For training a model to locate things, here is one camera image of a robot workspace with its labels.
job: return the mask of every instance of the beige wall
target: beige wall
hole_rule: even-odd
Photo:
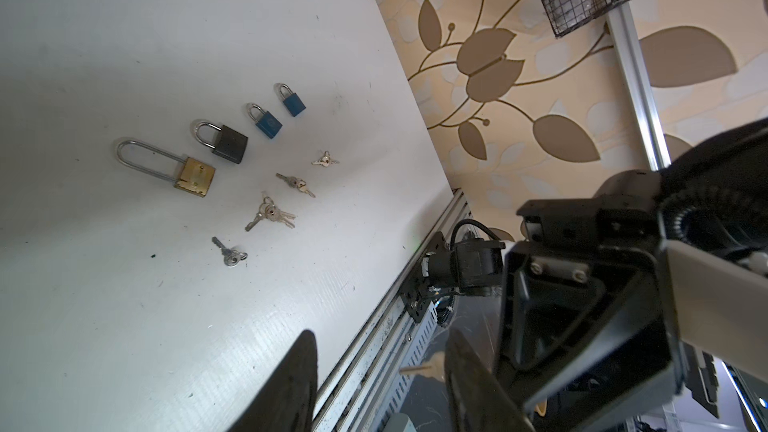
[[[376,1],[448,180],[479,220],[520,238],[526,200],[591,196],[645,167],[604,19],[556,40],[540,0]],[[632,2],[674,152],[768,115],[765,2]]]

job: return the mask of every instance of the blue padlock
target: blue padlock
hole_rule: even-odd
[[[259,114],[257,116],[254,115],[254,109],[259,110]],[[264,132],[264,135],[270,139],[274,139],[277,133],[280,131],[280,128],[283,126],[283,124],[281,124],[279,120],[275,119],[272,114],[262,109],[255,103],[248,104],[248,115],[251,119],[254,120],[256,127]]]
[[[301,101],[299,96],[284,83],[277,84],[277,90],[283,104],[285,104],[286,109],[288,109],[288,112],[290,112],[292,116],[296,117],[302,110],[306,109],[304,102]]]

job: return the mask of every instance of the screw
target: screw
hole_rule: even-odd
[[[578,282],[579,284],[586,284],[587,283],[587,273],[581,270],[580,268],[577,268],[573,271],[571,274],[571,278]]]

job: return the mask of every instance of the gold padlock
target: gold padlock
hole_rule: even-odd
[[[152,152],[156,152],[168,158],[172,158],[177,162],[183,163],[184,168],[181,169],[181,174],[175,178],[163,174],[162,172],[158,172],[157,170],[152,170],[151,168],[129,162],[123,158],[122,154],[123,147],[129,144],[143,147],[147,150],[151,150]],[[213,168],[208,164],[204,164],[195,158],[178,157],[170,152],[166,152],[163,149],[159,149],[140,140],[123,140],[115,148],[115,151],[118,154],[118,160],[124,166],[135,168],[136,170],[144,172],[145,174],[149,174],[150,176],[168,180],[174,184],[174,187],[180,188],[181,190],[185,190],[200,197],[205,197],[205,195],[208,193],[208,188],[210,187],[210,183],[214,180],[214,173],[216,173],[216,168]]]

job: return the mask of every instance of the padlock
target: padlock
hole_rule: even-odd
[[[184,168],[181,169],[181,174],[179,174],[177,178],[174,178],[171,176],[167,176],[162,172],[158,172],[157,170],[152,170],[151,168],[147,168],[144,166],[140,166],[139,164],[134,164],[132,162],[129,162],[128,160],[123,158],[123,154],[122,154],[123,147],[129,144],[143,147],[147,150],[151,150],[152,152],[156,152],[168,158],[172,158],[177,162],[183,163]],[[205,195],[208,193],[208,188],[210,187],[210,183],[214,180],[214,173],[216,172],[215,168],[207,164],[203,164],[202,162],[191,157],[181,158],[181,157],[175,156],[170,152],[166,152],[163,149],[159,149],[155,146],[151,146],[150,144],[147,144],[146,142],[142,142],[140,140],[123,140],[115,148],[115,151],[118,154],[118,160],[124,166],[135,168],[136,170],[144,172],[145,174],[149,174],[150,176],[162,178],[163,180],[168,180],[168,182],[172,182],[174,184],[174,187],[180,188],[181,190],[186,190],[187,192],[195,194],[196,196],[205,197]]]
[[[219,131],[219,135],[216,138],[215,144],[209,144],[200,137],[200,128],[206,126],[211,129]],[[194,138],[206,147],[210,147],[212,152],[218,156],[223,157],[230,162],[239,164],[243,161],[243,154],[245,153],[245,147],[248,145],[248,138],[237,130],[232,130],[227,126],[215,126],[214,124],[206,121],[197,123],[194,127]]]
[[[254,109],[259,110],[258,116],[254,115]],[[281,124],[279,120],[275,119],[272,114],[262,109],[255,103],[248,104],[248,115],[251,119],[254,120],[256,127],[261,129],[261,131],[264,132],[264,135],[270,139],[274,139],[277,133],[280,131],[280,128],[283,126],[283,124]]]
[[[286,109],[288,109],[288,112],[290,112],[292,116],[296,117],[302,110],[306,109],[304,102],[301,101],[299,96],[284,83],[277,84],[277,91],[280,94],[283,104],[285,104]]]

